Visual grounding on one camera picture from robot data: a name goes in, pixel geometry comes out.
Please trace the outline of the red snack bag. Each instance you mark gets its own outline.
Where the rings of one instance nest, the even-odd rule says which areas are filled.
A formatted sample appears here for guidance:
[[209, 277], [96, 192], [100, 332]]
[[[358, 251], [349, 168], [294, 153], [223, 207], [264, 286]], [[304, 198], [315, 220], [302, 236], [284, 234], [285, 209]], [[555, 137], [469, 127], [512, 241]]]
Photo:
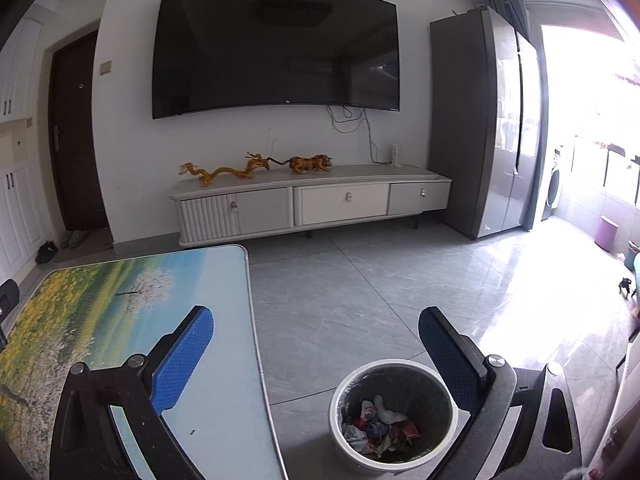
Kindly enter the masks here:
[[342, 435], [350, 447], [357, 453], [380, 460], [385, 454], [410, 451], [420, 434], [416, 425], [410, 420], [390, 426], [384, 439], [373, 440], [367, 436], [366, 427], [369, 420], [357, 419], [342, 425]]

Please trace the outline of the white tissue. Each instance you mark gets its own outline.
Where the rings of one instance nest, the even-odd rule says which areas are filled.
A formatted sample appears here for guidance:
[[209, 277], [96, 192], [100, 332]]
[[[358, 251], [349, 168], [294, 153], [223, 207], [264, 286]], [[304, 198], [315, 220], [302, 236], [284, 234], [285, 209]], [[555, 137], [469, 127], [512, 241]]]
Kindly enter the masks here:
[[400, 422], [406, 422], [408, 417], [405, 414], [394, 412], [386, 408], [383, 397], [378, 394], [373, 399], [373, 405], [378, 415], [378, 419], [387, 426], [393, 426]]

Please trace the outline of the purple plastic bag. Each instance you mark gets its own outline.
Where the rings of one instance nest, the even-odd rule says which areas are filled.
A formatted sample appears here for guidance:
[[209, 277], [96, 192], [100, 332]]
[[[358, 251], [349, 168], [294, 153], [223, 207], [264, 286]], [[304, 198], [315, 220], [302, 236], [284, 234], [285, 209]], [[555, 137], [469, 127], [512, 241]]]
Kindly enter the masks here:
[[367, 436], [373, 440], [380, 440], [386, 437], [390, 426], [380, 420], [369, 420], [366, 427]]

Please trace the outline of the white round trash bin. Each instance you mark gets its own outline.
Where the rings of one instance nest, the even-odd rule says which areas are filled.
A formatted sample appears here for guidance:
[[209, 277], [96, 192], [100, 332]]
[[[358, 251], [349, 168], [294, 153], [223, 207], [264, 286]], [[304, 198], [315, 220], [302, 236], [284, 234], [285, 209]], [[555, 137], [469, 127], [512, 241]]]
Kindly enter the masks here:
[[[377, 418], [373, 399], [380, 394], [386, 408], [405, 414], [420, 434], [413, 448], [385, 454], [380, 460], [354, 451], [342, 435], [352, 420]], [[426, 465], [454, 440], [459, 410], [444, 381], [431, 367], [416, 361], [387, 359], [350, 372], [335, 389], [329, 427], [336, 452], [360, 474], [401, 474]]]

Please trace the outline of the black shoes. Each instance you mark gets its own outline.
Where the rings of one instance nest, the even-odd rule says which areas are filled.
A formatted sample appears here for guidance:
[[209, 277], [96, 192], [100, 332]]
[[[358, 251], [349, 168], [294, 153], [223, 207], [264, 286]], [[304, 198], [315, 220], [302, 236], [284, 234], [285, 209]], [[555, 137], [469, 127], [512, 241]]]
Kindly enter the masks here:
[[49, 263], [58, 253], [58, 246], [53, 240], [47, 240], [39, 248], [35, 258], [37, 264]]

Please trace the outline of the grey slippers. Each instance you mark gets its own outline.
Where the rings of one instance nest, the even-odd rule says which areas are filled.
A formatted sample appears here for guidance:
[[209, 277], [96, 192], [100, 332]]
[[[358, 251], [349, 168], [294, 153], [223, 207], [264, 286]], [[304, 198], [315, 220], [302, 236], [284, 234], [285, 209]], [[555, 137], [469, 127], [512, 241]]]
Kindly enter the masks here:
[[89, 232], [83, 230], [65, 231], [61, 238], [61, 247], [74, 249], [79, 247], [88, 237]]

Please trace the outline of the purple small bin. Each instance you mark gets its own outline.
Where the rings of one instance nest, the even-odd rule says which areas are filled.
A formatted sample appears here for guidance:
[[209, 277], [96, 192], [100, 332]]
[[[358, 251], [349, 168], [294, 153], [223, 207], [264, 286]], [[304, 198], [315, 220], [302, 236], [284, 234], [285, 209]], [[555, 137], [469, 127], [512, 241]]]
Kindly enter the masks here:
[[605, 216], [599, 219], [594, 242], [606, 252], [610, 252], [614, 246], [615, 237], [618, 231], [618, 224]]

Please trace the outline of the dark brown entrance door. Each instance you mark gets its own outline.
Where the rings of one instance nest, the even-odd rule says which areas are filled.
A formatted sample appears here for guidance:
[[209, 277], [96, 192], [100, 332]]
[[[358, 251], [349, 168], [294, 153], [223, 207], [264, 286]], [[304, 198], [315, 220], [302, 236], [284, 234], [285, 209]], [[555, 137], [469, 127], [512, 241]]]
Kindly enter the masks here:
[[50, 157], [56, 198], [69, 231], [108, 227], [92, 131], [97, 32], [53, 53], [48, 95]]

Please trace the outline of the washing machine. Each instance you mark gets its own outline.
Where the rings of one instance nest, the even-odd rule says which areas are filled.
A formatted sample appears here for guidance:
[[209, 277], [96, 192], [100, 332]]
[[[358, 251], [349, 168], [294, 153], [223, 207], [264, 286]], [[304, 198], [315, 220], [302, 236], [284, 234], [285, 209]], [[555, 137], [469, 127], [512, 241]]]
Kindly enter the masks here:
[[559, 207], [561, 197], [562, 183], [562, 148], [553, 150], [551, 177], [547, 190], [546, 201], [544, 202], [544, 211], [542, 212], [542, 221], [548, 220]]

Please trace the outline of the white TV cabinet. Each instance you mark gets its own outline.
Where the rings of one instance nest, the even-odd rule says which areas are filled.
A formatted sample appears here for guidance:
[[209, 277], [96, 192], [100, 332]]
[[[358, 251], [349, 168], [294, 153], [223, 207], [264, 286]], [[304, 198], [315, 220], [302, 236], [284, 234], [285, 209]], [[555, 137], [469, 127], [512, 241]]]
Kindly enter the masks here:
[[259, 170], [250, 179], [227, 174], [207, 188], [183, 181], [170, 198], [179, 244], [200, 247], [444, 210], [450, 186], [411, 166], [336, 166], [306, 174]]

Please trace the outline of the golden dragon figurine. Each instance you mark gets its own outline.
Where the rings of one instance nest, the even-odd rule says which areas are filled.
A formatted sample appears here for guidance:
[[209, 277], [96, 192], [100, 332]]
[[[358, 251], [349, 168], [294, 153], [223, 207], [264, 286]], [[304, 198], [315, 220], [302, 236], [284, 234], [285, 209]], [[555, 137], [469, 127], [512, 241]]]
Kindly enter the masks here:
[[245, 158], [246, 165], [244, 168], [236, 169], [229, 166], [221, 166], [213, 172], [200, 168], [192, 164], [192, 162], [185, 162], [180, 166], [178, 175], [183, 176], [184, 174], [190, 174], [190, 176], [200, 182], [200, 185], [203, 188], [206, 188], [206, 186], [209, 186], [214, 182], [216, 177], [222, 176], [223, 174], [231, 174], [233, 177], [237, 177], [239, 179], [250, 179], [254, 176], [254, 172], [257, 169], [270, 169], [269, 160], [261, 154], [252, 154], [247, 152]]

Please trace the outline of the white power strip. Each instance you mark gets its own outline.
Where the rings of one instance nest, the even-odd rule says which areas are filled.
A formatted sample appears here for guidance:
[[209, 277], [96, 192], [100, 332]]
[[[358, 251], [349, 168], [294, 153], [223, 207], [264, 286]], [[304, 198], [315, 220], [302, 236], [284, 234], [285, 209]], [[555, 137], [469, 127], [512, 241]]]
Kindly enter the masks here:
[[401, 167], [399, 144], [393, 144], [392, 147], [392, 166], [397, 168]]

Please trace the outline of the grey double door refrigerator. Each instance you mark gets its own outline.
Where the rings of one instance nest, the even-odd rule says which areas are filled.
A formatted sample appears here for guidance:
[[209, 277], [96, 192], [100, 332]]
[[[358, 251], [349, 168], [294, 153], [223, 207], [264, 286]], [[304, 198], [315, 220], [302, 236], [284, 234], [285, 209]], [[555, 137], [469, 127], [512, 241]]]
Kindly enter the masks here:
[[451, 181], [444, 220], [477, 240], [520, 228], [534, 190], [536, 49], [491, 8], [431, 22], [428, 168]]

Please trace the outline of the golden tiger figurine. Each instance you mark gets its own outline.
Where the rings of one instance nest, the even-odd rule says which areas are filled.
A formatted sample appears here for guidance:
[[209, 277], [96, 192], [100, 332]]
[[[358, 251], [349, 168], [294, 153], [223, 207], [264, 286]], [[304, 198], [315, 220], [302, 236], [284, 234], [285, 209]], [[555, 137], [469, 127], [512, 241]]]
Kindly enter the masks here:
[[270, 162], [274, 162], [279, 166], [288, 166], [294, 174], [306, 174], [308, 171], [325, 171], [328, 172], [332, 168], [332, 159], [328, 155], [319, 154], [312, 157], [293, 156], [283, 162], [270, 157]]

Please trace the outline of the blue curtain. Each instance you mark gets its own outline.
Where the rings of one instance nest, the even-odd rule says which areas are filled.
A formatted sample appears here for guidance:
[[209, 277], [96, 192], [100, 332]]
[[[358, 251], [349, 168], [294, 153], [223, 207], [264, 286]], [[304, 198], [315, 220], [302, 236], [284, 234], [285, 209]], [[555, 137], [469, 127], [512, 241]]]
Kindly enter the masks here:
[[506, 20], [523, 38], [530, 40], [524, 0], [485, 0], [485, 4]]

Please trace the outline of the white wall cupboards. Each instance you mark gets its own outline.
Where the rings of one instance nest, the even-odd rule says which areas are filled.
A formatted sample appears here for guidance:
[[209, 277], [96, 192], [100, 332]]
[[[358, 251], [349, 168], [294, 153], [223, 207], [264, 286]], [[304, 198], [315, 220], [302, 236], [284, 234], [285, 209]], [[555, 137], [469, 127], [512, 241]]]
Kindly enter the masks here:
[[1, 50], [1, 278], [35, 265], [52, 234], [41, 182], [37, 110], [37, 50], [42, 25], [23, 18]]

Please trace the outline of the wall switch plate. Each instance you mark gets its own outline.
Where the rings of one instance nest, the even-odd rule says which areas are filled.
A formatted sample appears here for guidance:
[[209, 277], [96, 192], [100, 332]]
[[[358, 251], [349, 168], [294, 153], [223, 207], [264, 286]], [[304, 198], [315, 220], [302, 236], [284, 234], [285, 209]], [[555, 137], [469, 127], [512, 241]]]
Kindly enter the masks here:
[[100, 65], [100, 75], [101, 76], [107, 75], [107, 74], [111, 73], [111, 71], [112, 71], [112, 61], [106, 61], [106, 62], [103, 62]]

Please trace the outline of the black wall television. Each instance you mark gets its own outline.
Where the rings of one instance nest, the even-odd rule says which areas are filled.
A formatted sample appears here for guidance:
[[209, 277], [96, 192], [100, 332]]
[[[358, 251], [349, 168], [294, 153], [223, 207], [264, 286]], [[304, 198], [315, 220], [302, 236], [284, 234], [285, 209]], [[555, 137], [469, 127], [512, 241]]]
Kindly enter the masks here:
[[396, 6], [384, 0], [160, 0], [153, 118], [270, 105], [397, 112]]

